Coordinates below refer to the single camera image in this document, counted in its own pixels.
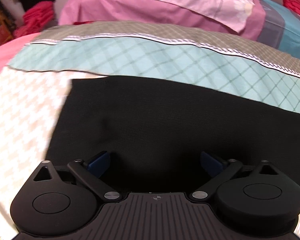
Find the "pink bed sheet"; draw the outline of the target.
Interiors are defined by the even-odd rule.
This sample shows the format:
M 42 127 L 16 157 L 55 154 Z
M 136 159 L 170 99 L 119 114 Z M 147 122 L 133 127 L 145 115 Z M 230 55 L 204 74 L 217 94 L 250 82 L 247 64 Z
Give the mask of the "pink bed sheet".
M 6 44 L 0 46 L 0 73 L 2 69 L 23 49 L 23 47 L 30 43 L 40 33 L 34 33 L 25 35 L 20 38 L 16 38 Z

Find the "black pants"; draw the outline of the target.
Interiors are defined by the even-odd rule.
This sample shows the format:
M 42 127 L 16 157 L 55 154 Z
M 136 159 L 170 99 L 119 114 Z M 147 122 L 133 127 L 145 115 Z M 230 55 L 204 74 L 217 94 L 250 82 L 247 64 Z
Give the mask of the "black pants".
M 74 79 L 46 158 L 55 165 L 101 151 L 117 191 L 192 191 L 219 162 L 271 161 L 300 185 L 300 114 L 213 89 L 167 80 Z

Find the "pink floral pillow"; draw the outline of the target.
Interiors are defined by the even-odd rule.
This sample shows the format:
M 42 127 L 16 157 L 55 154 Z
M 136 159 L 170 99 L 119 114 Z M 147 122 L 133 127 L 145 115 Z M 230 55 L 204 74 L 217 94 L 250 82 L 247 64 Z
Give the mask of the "pink floral pillow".
M 259 0 L 68 0 L 58 23 L 175 24 L 257 40 L 265 19 L 266 12 Z

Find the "teal grey checked quilt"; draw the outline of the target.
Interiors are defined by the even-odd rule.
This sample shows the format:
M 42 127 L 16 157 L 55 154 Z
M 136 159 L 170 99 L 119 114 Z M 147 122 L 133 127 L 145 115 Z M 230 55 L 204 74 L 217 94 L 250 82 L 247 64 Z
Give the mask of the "teal grey checked quilt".
M 129 21 L 61 25 L 26 42 L 8 65 L 177 81 L 300 113 L 300 59 L 198 28 Z

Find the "blue grey striped pillow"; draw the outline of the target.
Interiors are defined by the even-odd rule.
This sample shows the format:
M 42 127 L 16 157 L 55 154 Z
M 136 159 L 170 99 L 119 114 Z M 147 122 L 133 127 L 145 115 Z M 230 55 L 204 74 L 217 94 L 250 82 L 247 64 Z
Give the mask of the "blue grey striped pillow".
M 300 59 L 300 16 L 271 0 L 259 0 L 266 12 L 257 41 Z

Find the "red towel stack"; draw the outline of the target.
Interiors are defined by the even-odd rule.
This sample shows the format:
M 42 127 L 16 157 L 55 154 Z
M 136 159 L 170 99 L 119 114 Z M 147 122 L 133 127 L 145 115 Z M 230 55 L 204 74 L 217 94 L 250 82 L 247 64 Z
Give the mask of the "red towel stack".
M 49 22 L 55 19 L 52 1 L 42 1 L 23 14 L 24 24 L 14 31 L 15 38 L 41 32 Z

